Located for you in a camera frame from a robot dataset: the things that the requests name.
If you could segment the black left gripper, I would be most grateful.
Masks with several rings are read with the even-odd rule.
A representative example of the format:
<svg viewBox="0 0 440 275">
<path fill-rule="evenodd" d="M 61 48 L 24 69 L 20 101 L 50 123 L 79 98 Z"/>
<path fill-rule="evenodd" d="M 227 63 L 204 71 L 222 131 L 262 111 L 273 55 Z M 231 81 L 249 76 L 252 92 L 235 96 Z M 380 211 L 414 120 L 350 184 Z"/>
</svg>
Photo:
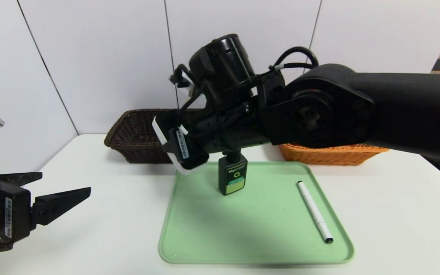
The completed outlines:
<svg viewBox="0 0 440 275">
<path fill-rule="evenodd" d="M 26 184 L 42 179 L 42 172 L 0 174 L 0 242 L 28 237 L 37 225 L 47 226 L 90 197 L 91 187 L 38 196 L 31 207 Z"/>
</svg>

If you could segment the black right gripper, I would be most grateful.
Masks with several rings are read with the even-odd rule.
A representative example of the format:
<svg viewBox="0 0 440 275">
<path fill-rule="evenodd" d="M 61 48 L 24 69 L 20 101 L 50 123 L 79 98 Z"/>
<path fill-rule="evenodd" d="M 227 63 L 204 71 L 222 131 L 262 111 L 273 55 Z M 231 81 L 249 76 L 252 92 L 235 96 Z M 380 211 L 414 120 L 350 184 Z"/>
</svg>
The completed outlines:
<svg viewBox="0 0 440 275">
<path fill-rule="evenodd" d="M 178 170 L 195 170 L 209 160 L 209 154 L 203 152 L 188 135 L 178 128 L 170 129 L 168 142 L 162 144 Z"/>
</svg>

